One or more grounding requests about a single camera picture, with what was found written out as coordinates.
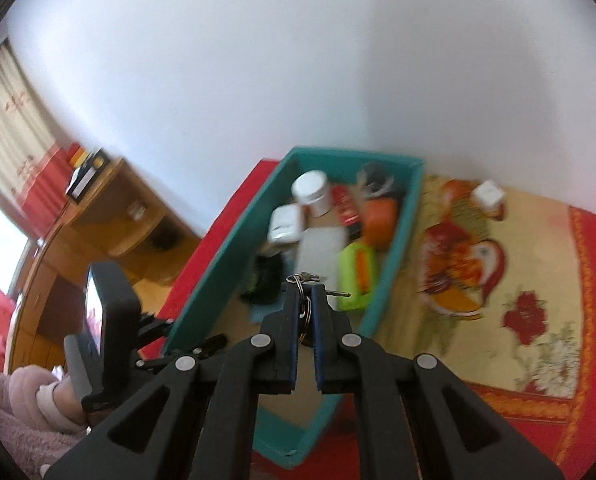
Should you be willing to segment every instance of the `white lid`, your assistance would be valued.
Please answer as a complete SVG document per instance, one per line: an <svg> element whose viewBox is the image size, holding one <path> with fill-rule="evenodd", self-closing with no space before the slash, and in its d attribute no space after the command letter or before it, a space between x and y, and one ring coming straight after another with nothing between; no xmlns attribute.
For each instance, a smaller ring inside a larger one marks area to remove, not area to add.
<svg viewBox="0 0 596 480"><path fill-rule="evenodd" d="M298 202L312 202L323 195L326 186L327 175L324 171L308 171L294 180L292 195Z"/></svg>

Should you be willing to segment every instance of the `wooden desk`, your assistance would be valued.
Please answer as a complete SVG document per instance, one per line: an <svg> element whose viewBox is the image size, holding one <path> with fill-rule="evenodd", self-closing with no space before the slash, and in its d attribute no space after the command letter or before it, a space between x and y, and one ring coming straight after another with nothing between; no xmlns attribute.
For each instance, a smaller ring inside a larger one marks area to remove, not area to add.
<svg viewBox="0 0 596 480"><path fill-rule="evenodd" d="M144 208L138 219L127 212L136 203ZM5 373L64 363L63 338L82 328L91 262L113 259L131 283L168 285L199 242L122 158L111 162L37 250L9 326Z"/></svg>

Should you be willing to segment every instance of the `silver screw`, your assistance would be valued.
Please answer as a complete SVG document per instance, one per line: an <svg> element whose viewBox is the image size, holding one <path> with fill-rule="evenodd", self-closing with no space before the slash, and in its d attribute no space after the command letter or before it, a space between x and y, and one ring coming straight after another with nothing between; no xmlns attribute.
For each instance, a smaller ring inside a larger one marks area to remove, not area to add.
<svg viewBox="0 0 596 480"><path fill-rule="evenodd" d="M342 336L342 344L345 346L351 346L354 348L359 346L361 342L363 342L362 338L358 334L345 334Z"/></svg>
<svg viewBox="0 0 596 480"><path fill-rule="evenodd" d="M418 366L420 366L421 368L424 368L426 370L433 370L434 368L436 368L436 365L438 364L438 359L436 359L431 354L420 354L416 358L416 362L418 363Z"/></svg>
<svg viewBox="0 0 596 480"><path fill-rule="evenodd" d="M183 355L176 359L176 368L181 372L187 372L196 366L196 360L188 355Z"/></svg>
<svg viewBox="0 0 596 480"><path fill-rule="evenodd" d="M262 348L271 343L271 338L267 334L256 334L250 341L255 347Z"/></svg>

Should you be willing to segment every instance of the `green plastic bin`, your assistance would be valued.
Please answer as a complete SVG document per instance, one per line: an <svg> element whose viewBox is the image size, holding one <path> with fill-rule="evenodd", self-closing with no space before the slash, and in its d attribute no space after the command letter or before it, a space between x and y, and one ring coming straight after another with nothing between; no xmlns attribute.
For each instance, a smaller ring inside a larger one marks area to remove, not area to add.
<svg viewBox="0 0 596 480"><path fill-rule="evenodd" d="M406 190L392 246L380 269L374 299L364 311L358 332L372 336L385 310L393 280L408 246L420 198L424 162L413 156L326 148L294 148L275 168L223 242L178 316L167 349L191 351L207 337L220 312L242 283L248 262L267 238L272 211L291 198L292 182L305 171L322 170L330 182L353 184L363 164L379 162ZM258 409L254 449L287 469L299 465L318 441L340 396L324 396L312 423L298 428L264 408Z"/></svg>

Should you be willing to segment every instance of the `white cube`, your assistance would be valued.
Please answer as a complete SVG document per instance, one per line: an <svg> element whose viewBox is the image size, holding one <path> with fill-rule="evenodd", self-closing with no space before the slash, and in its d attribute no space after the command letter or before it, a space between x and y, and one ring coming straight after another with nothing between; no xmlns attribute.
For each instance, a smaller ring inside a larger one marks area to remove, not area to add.
<svg viewBox="0 0 596 480"><path fill-rule="evenodd" d="M472 200L485 212L494 213L505 199L505 192L493 180L486 180L472 191Z"/></svg>

